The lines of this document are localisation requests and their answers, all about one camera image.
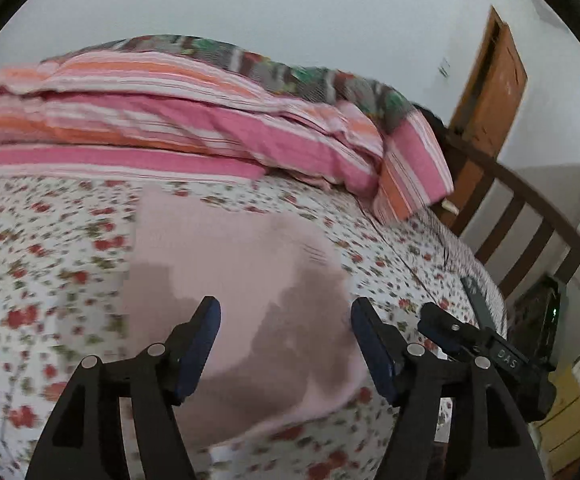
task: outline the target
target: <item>pink towel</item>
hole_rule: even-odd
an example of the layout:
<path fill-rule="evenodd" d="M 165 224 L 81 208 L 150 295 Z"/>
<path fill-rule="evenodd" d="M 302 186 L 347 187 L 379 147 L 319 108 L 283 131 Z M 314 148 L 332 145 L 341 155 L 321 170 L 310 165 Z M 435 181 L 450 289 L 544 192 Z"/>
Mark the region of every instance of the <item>pink towel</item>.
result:
<path fill-rule="evenodd" d="M 323 232 L 295 214 L 145 190 L 121 291 L 130 352 L 165 340 L 205 295 L 221 302 L 199 387 L 175 409 L 188 446 L 274 433 L 348 402 L 367 369 L 346 276 Z"/>

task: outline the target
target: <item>brown wooden bed rail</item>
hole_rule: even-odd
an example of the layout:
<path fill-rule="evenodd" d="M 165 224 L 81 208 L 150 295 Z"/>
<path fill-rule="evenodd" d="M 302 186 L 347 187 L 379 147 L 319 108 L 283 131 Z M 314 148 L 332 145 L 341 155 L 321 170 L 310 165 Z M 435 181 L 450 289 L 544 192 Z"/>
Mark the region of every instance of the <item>brown wooden bed rail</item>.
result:
<path fill-rule="evenodd" d="M 483 177 L 472 193 L 470 199 L 457 216 L 451 227 L 452 232 L 460 236 L 468 223 L 481 205 L 481 202 L 490 190 L 495 179 L 510 189 L 513 193 L 512 200 L 508 203 L 505 211 L 496 225 L 486 237 L 481 247 L 476 252 L 477 259 L 485 264 L 494 251 L 499 247 L 506 234 L 521 213 L 521 209 L 527 204 L 541 217 L 542 222 L 534 233 L 516 263 L 499 283 L 499 289 L 504 298 L 507 298 L 517 287 L 521 280 L 531 269 L 553 233 L 557 235 L 570 248 L 566 258 L 559 266 L 555 277 L 564 283 L 570 278 L 580 265 L 580 233 L 552 204 L 515 173 L 501 166 L 494 158 L 473 147 L 461 137 L 453 133 L 447 133 L 444 138 L 444 148 L 453 148 L 463 153 L 467 160 L 473 162 L 483 170 Z"/>

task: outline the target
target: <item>brown door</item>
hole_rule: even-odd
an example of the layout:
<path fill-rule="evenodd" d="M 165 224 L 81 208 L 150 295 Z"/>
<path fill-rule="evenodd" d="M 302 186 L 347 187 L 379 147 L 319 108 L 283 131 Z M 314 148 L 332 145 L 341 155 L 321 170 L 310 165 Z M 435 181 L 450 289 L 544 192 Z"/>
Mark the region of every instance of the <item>brown door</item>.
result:
<path fill-rule="evenodd" d="M 465 140 L 493 157 L 499 154 L 508 136 L 528 81 L 510 28 L 505 23 L 501 25 L 483 88 L 462 133 Z M 481 176 L 483 171 L 478 166 L 464 163 L 455 179 L 454 193 L 448 197 L 459 211 L 468 202 Z M 441 220 L 448 226 L 455 218 L 448 211 L 441 214 Z"/>

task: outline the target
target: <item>white bedsheet with red flowers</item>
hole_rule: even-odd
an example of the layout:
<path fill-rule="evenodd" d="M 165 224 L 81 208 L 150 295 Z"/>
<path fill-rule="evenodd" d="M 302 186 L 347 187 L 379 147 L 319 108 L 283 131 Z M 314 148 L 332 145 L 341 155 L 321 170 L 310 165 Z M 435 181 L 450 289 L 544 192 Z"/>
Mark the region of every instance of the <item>white bedsheet with red flowers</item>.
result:
<path fill-rule="evenodd" d="M 86 354 L 124 354 L 118 290 L 132 251 L 141 182 L 0 177 L 0 475 L 23 479 L 45 420 Z M 291 211 L 319 225 L 350 274 L 351 293 L 368 296 L 409 341 L 422 303 L 435 301 L 461 320 L 474 314 L 447 253 L 414 217 L 384 228 L 345 192 L 324 192 L 267 176 L 237 186 L 161 183 L 228 210 Z M 443 401 L 439 422 L 449 416 Z M 132 478 L 142 478 L 124 409 Z M 394 412 L 368 379 L 346 407 L 321 420 L 230 446 L 189 450 L 200 479 L 372 478 Z"/>

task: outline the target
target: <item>metal bolt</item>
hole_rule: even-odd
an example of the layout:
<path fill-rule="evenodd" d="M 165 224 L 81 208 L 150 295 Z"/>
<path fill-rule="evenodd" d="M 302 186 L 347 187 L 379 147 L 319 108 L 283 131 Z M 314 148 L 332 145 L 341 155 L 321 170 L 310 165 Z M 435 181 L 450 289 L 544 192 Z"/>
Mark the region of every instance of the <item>metal bolt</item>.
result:
<path fill-rule="evenodd" d="M 474 364 L 476 364 L 482 370 L 487 370 L 488 368 L 490 368 L 490 359 L 480 355 L 479 357 L 475 358 Z"/>
<path fill-rule="evenodd" d="M 96 357 L 96 355 L 89 355 L 87 357 L 83 357 L 83 360 L 81 361 L 81 366 L 83 366 L 84 368 L 94 368 L 97 363 L 98 358 Z"/>
<path fill-rule="evenodd" d="M 410 343 L 407 345 L 407 353 L 415 357 L 421 357 L 425 353 L 425 348 L 419 343 Z"/>
<path fill-rule="evenodd" d="M 165 351 L 166 346 L 163 343 L 154 343 L 154 345 L 150 345 L 148 348 L 148 354 L 150 354 L 152 357 L 163 355 Z"/>

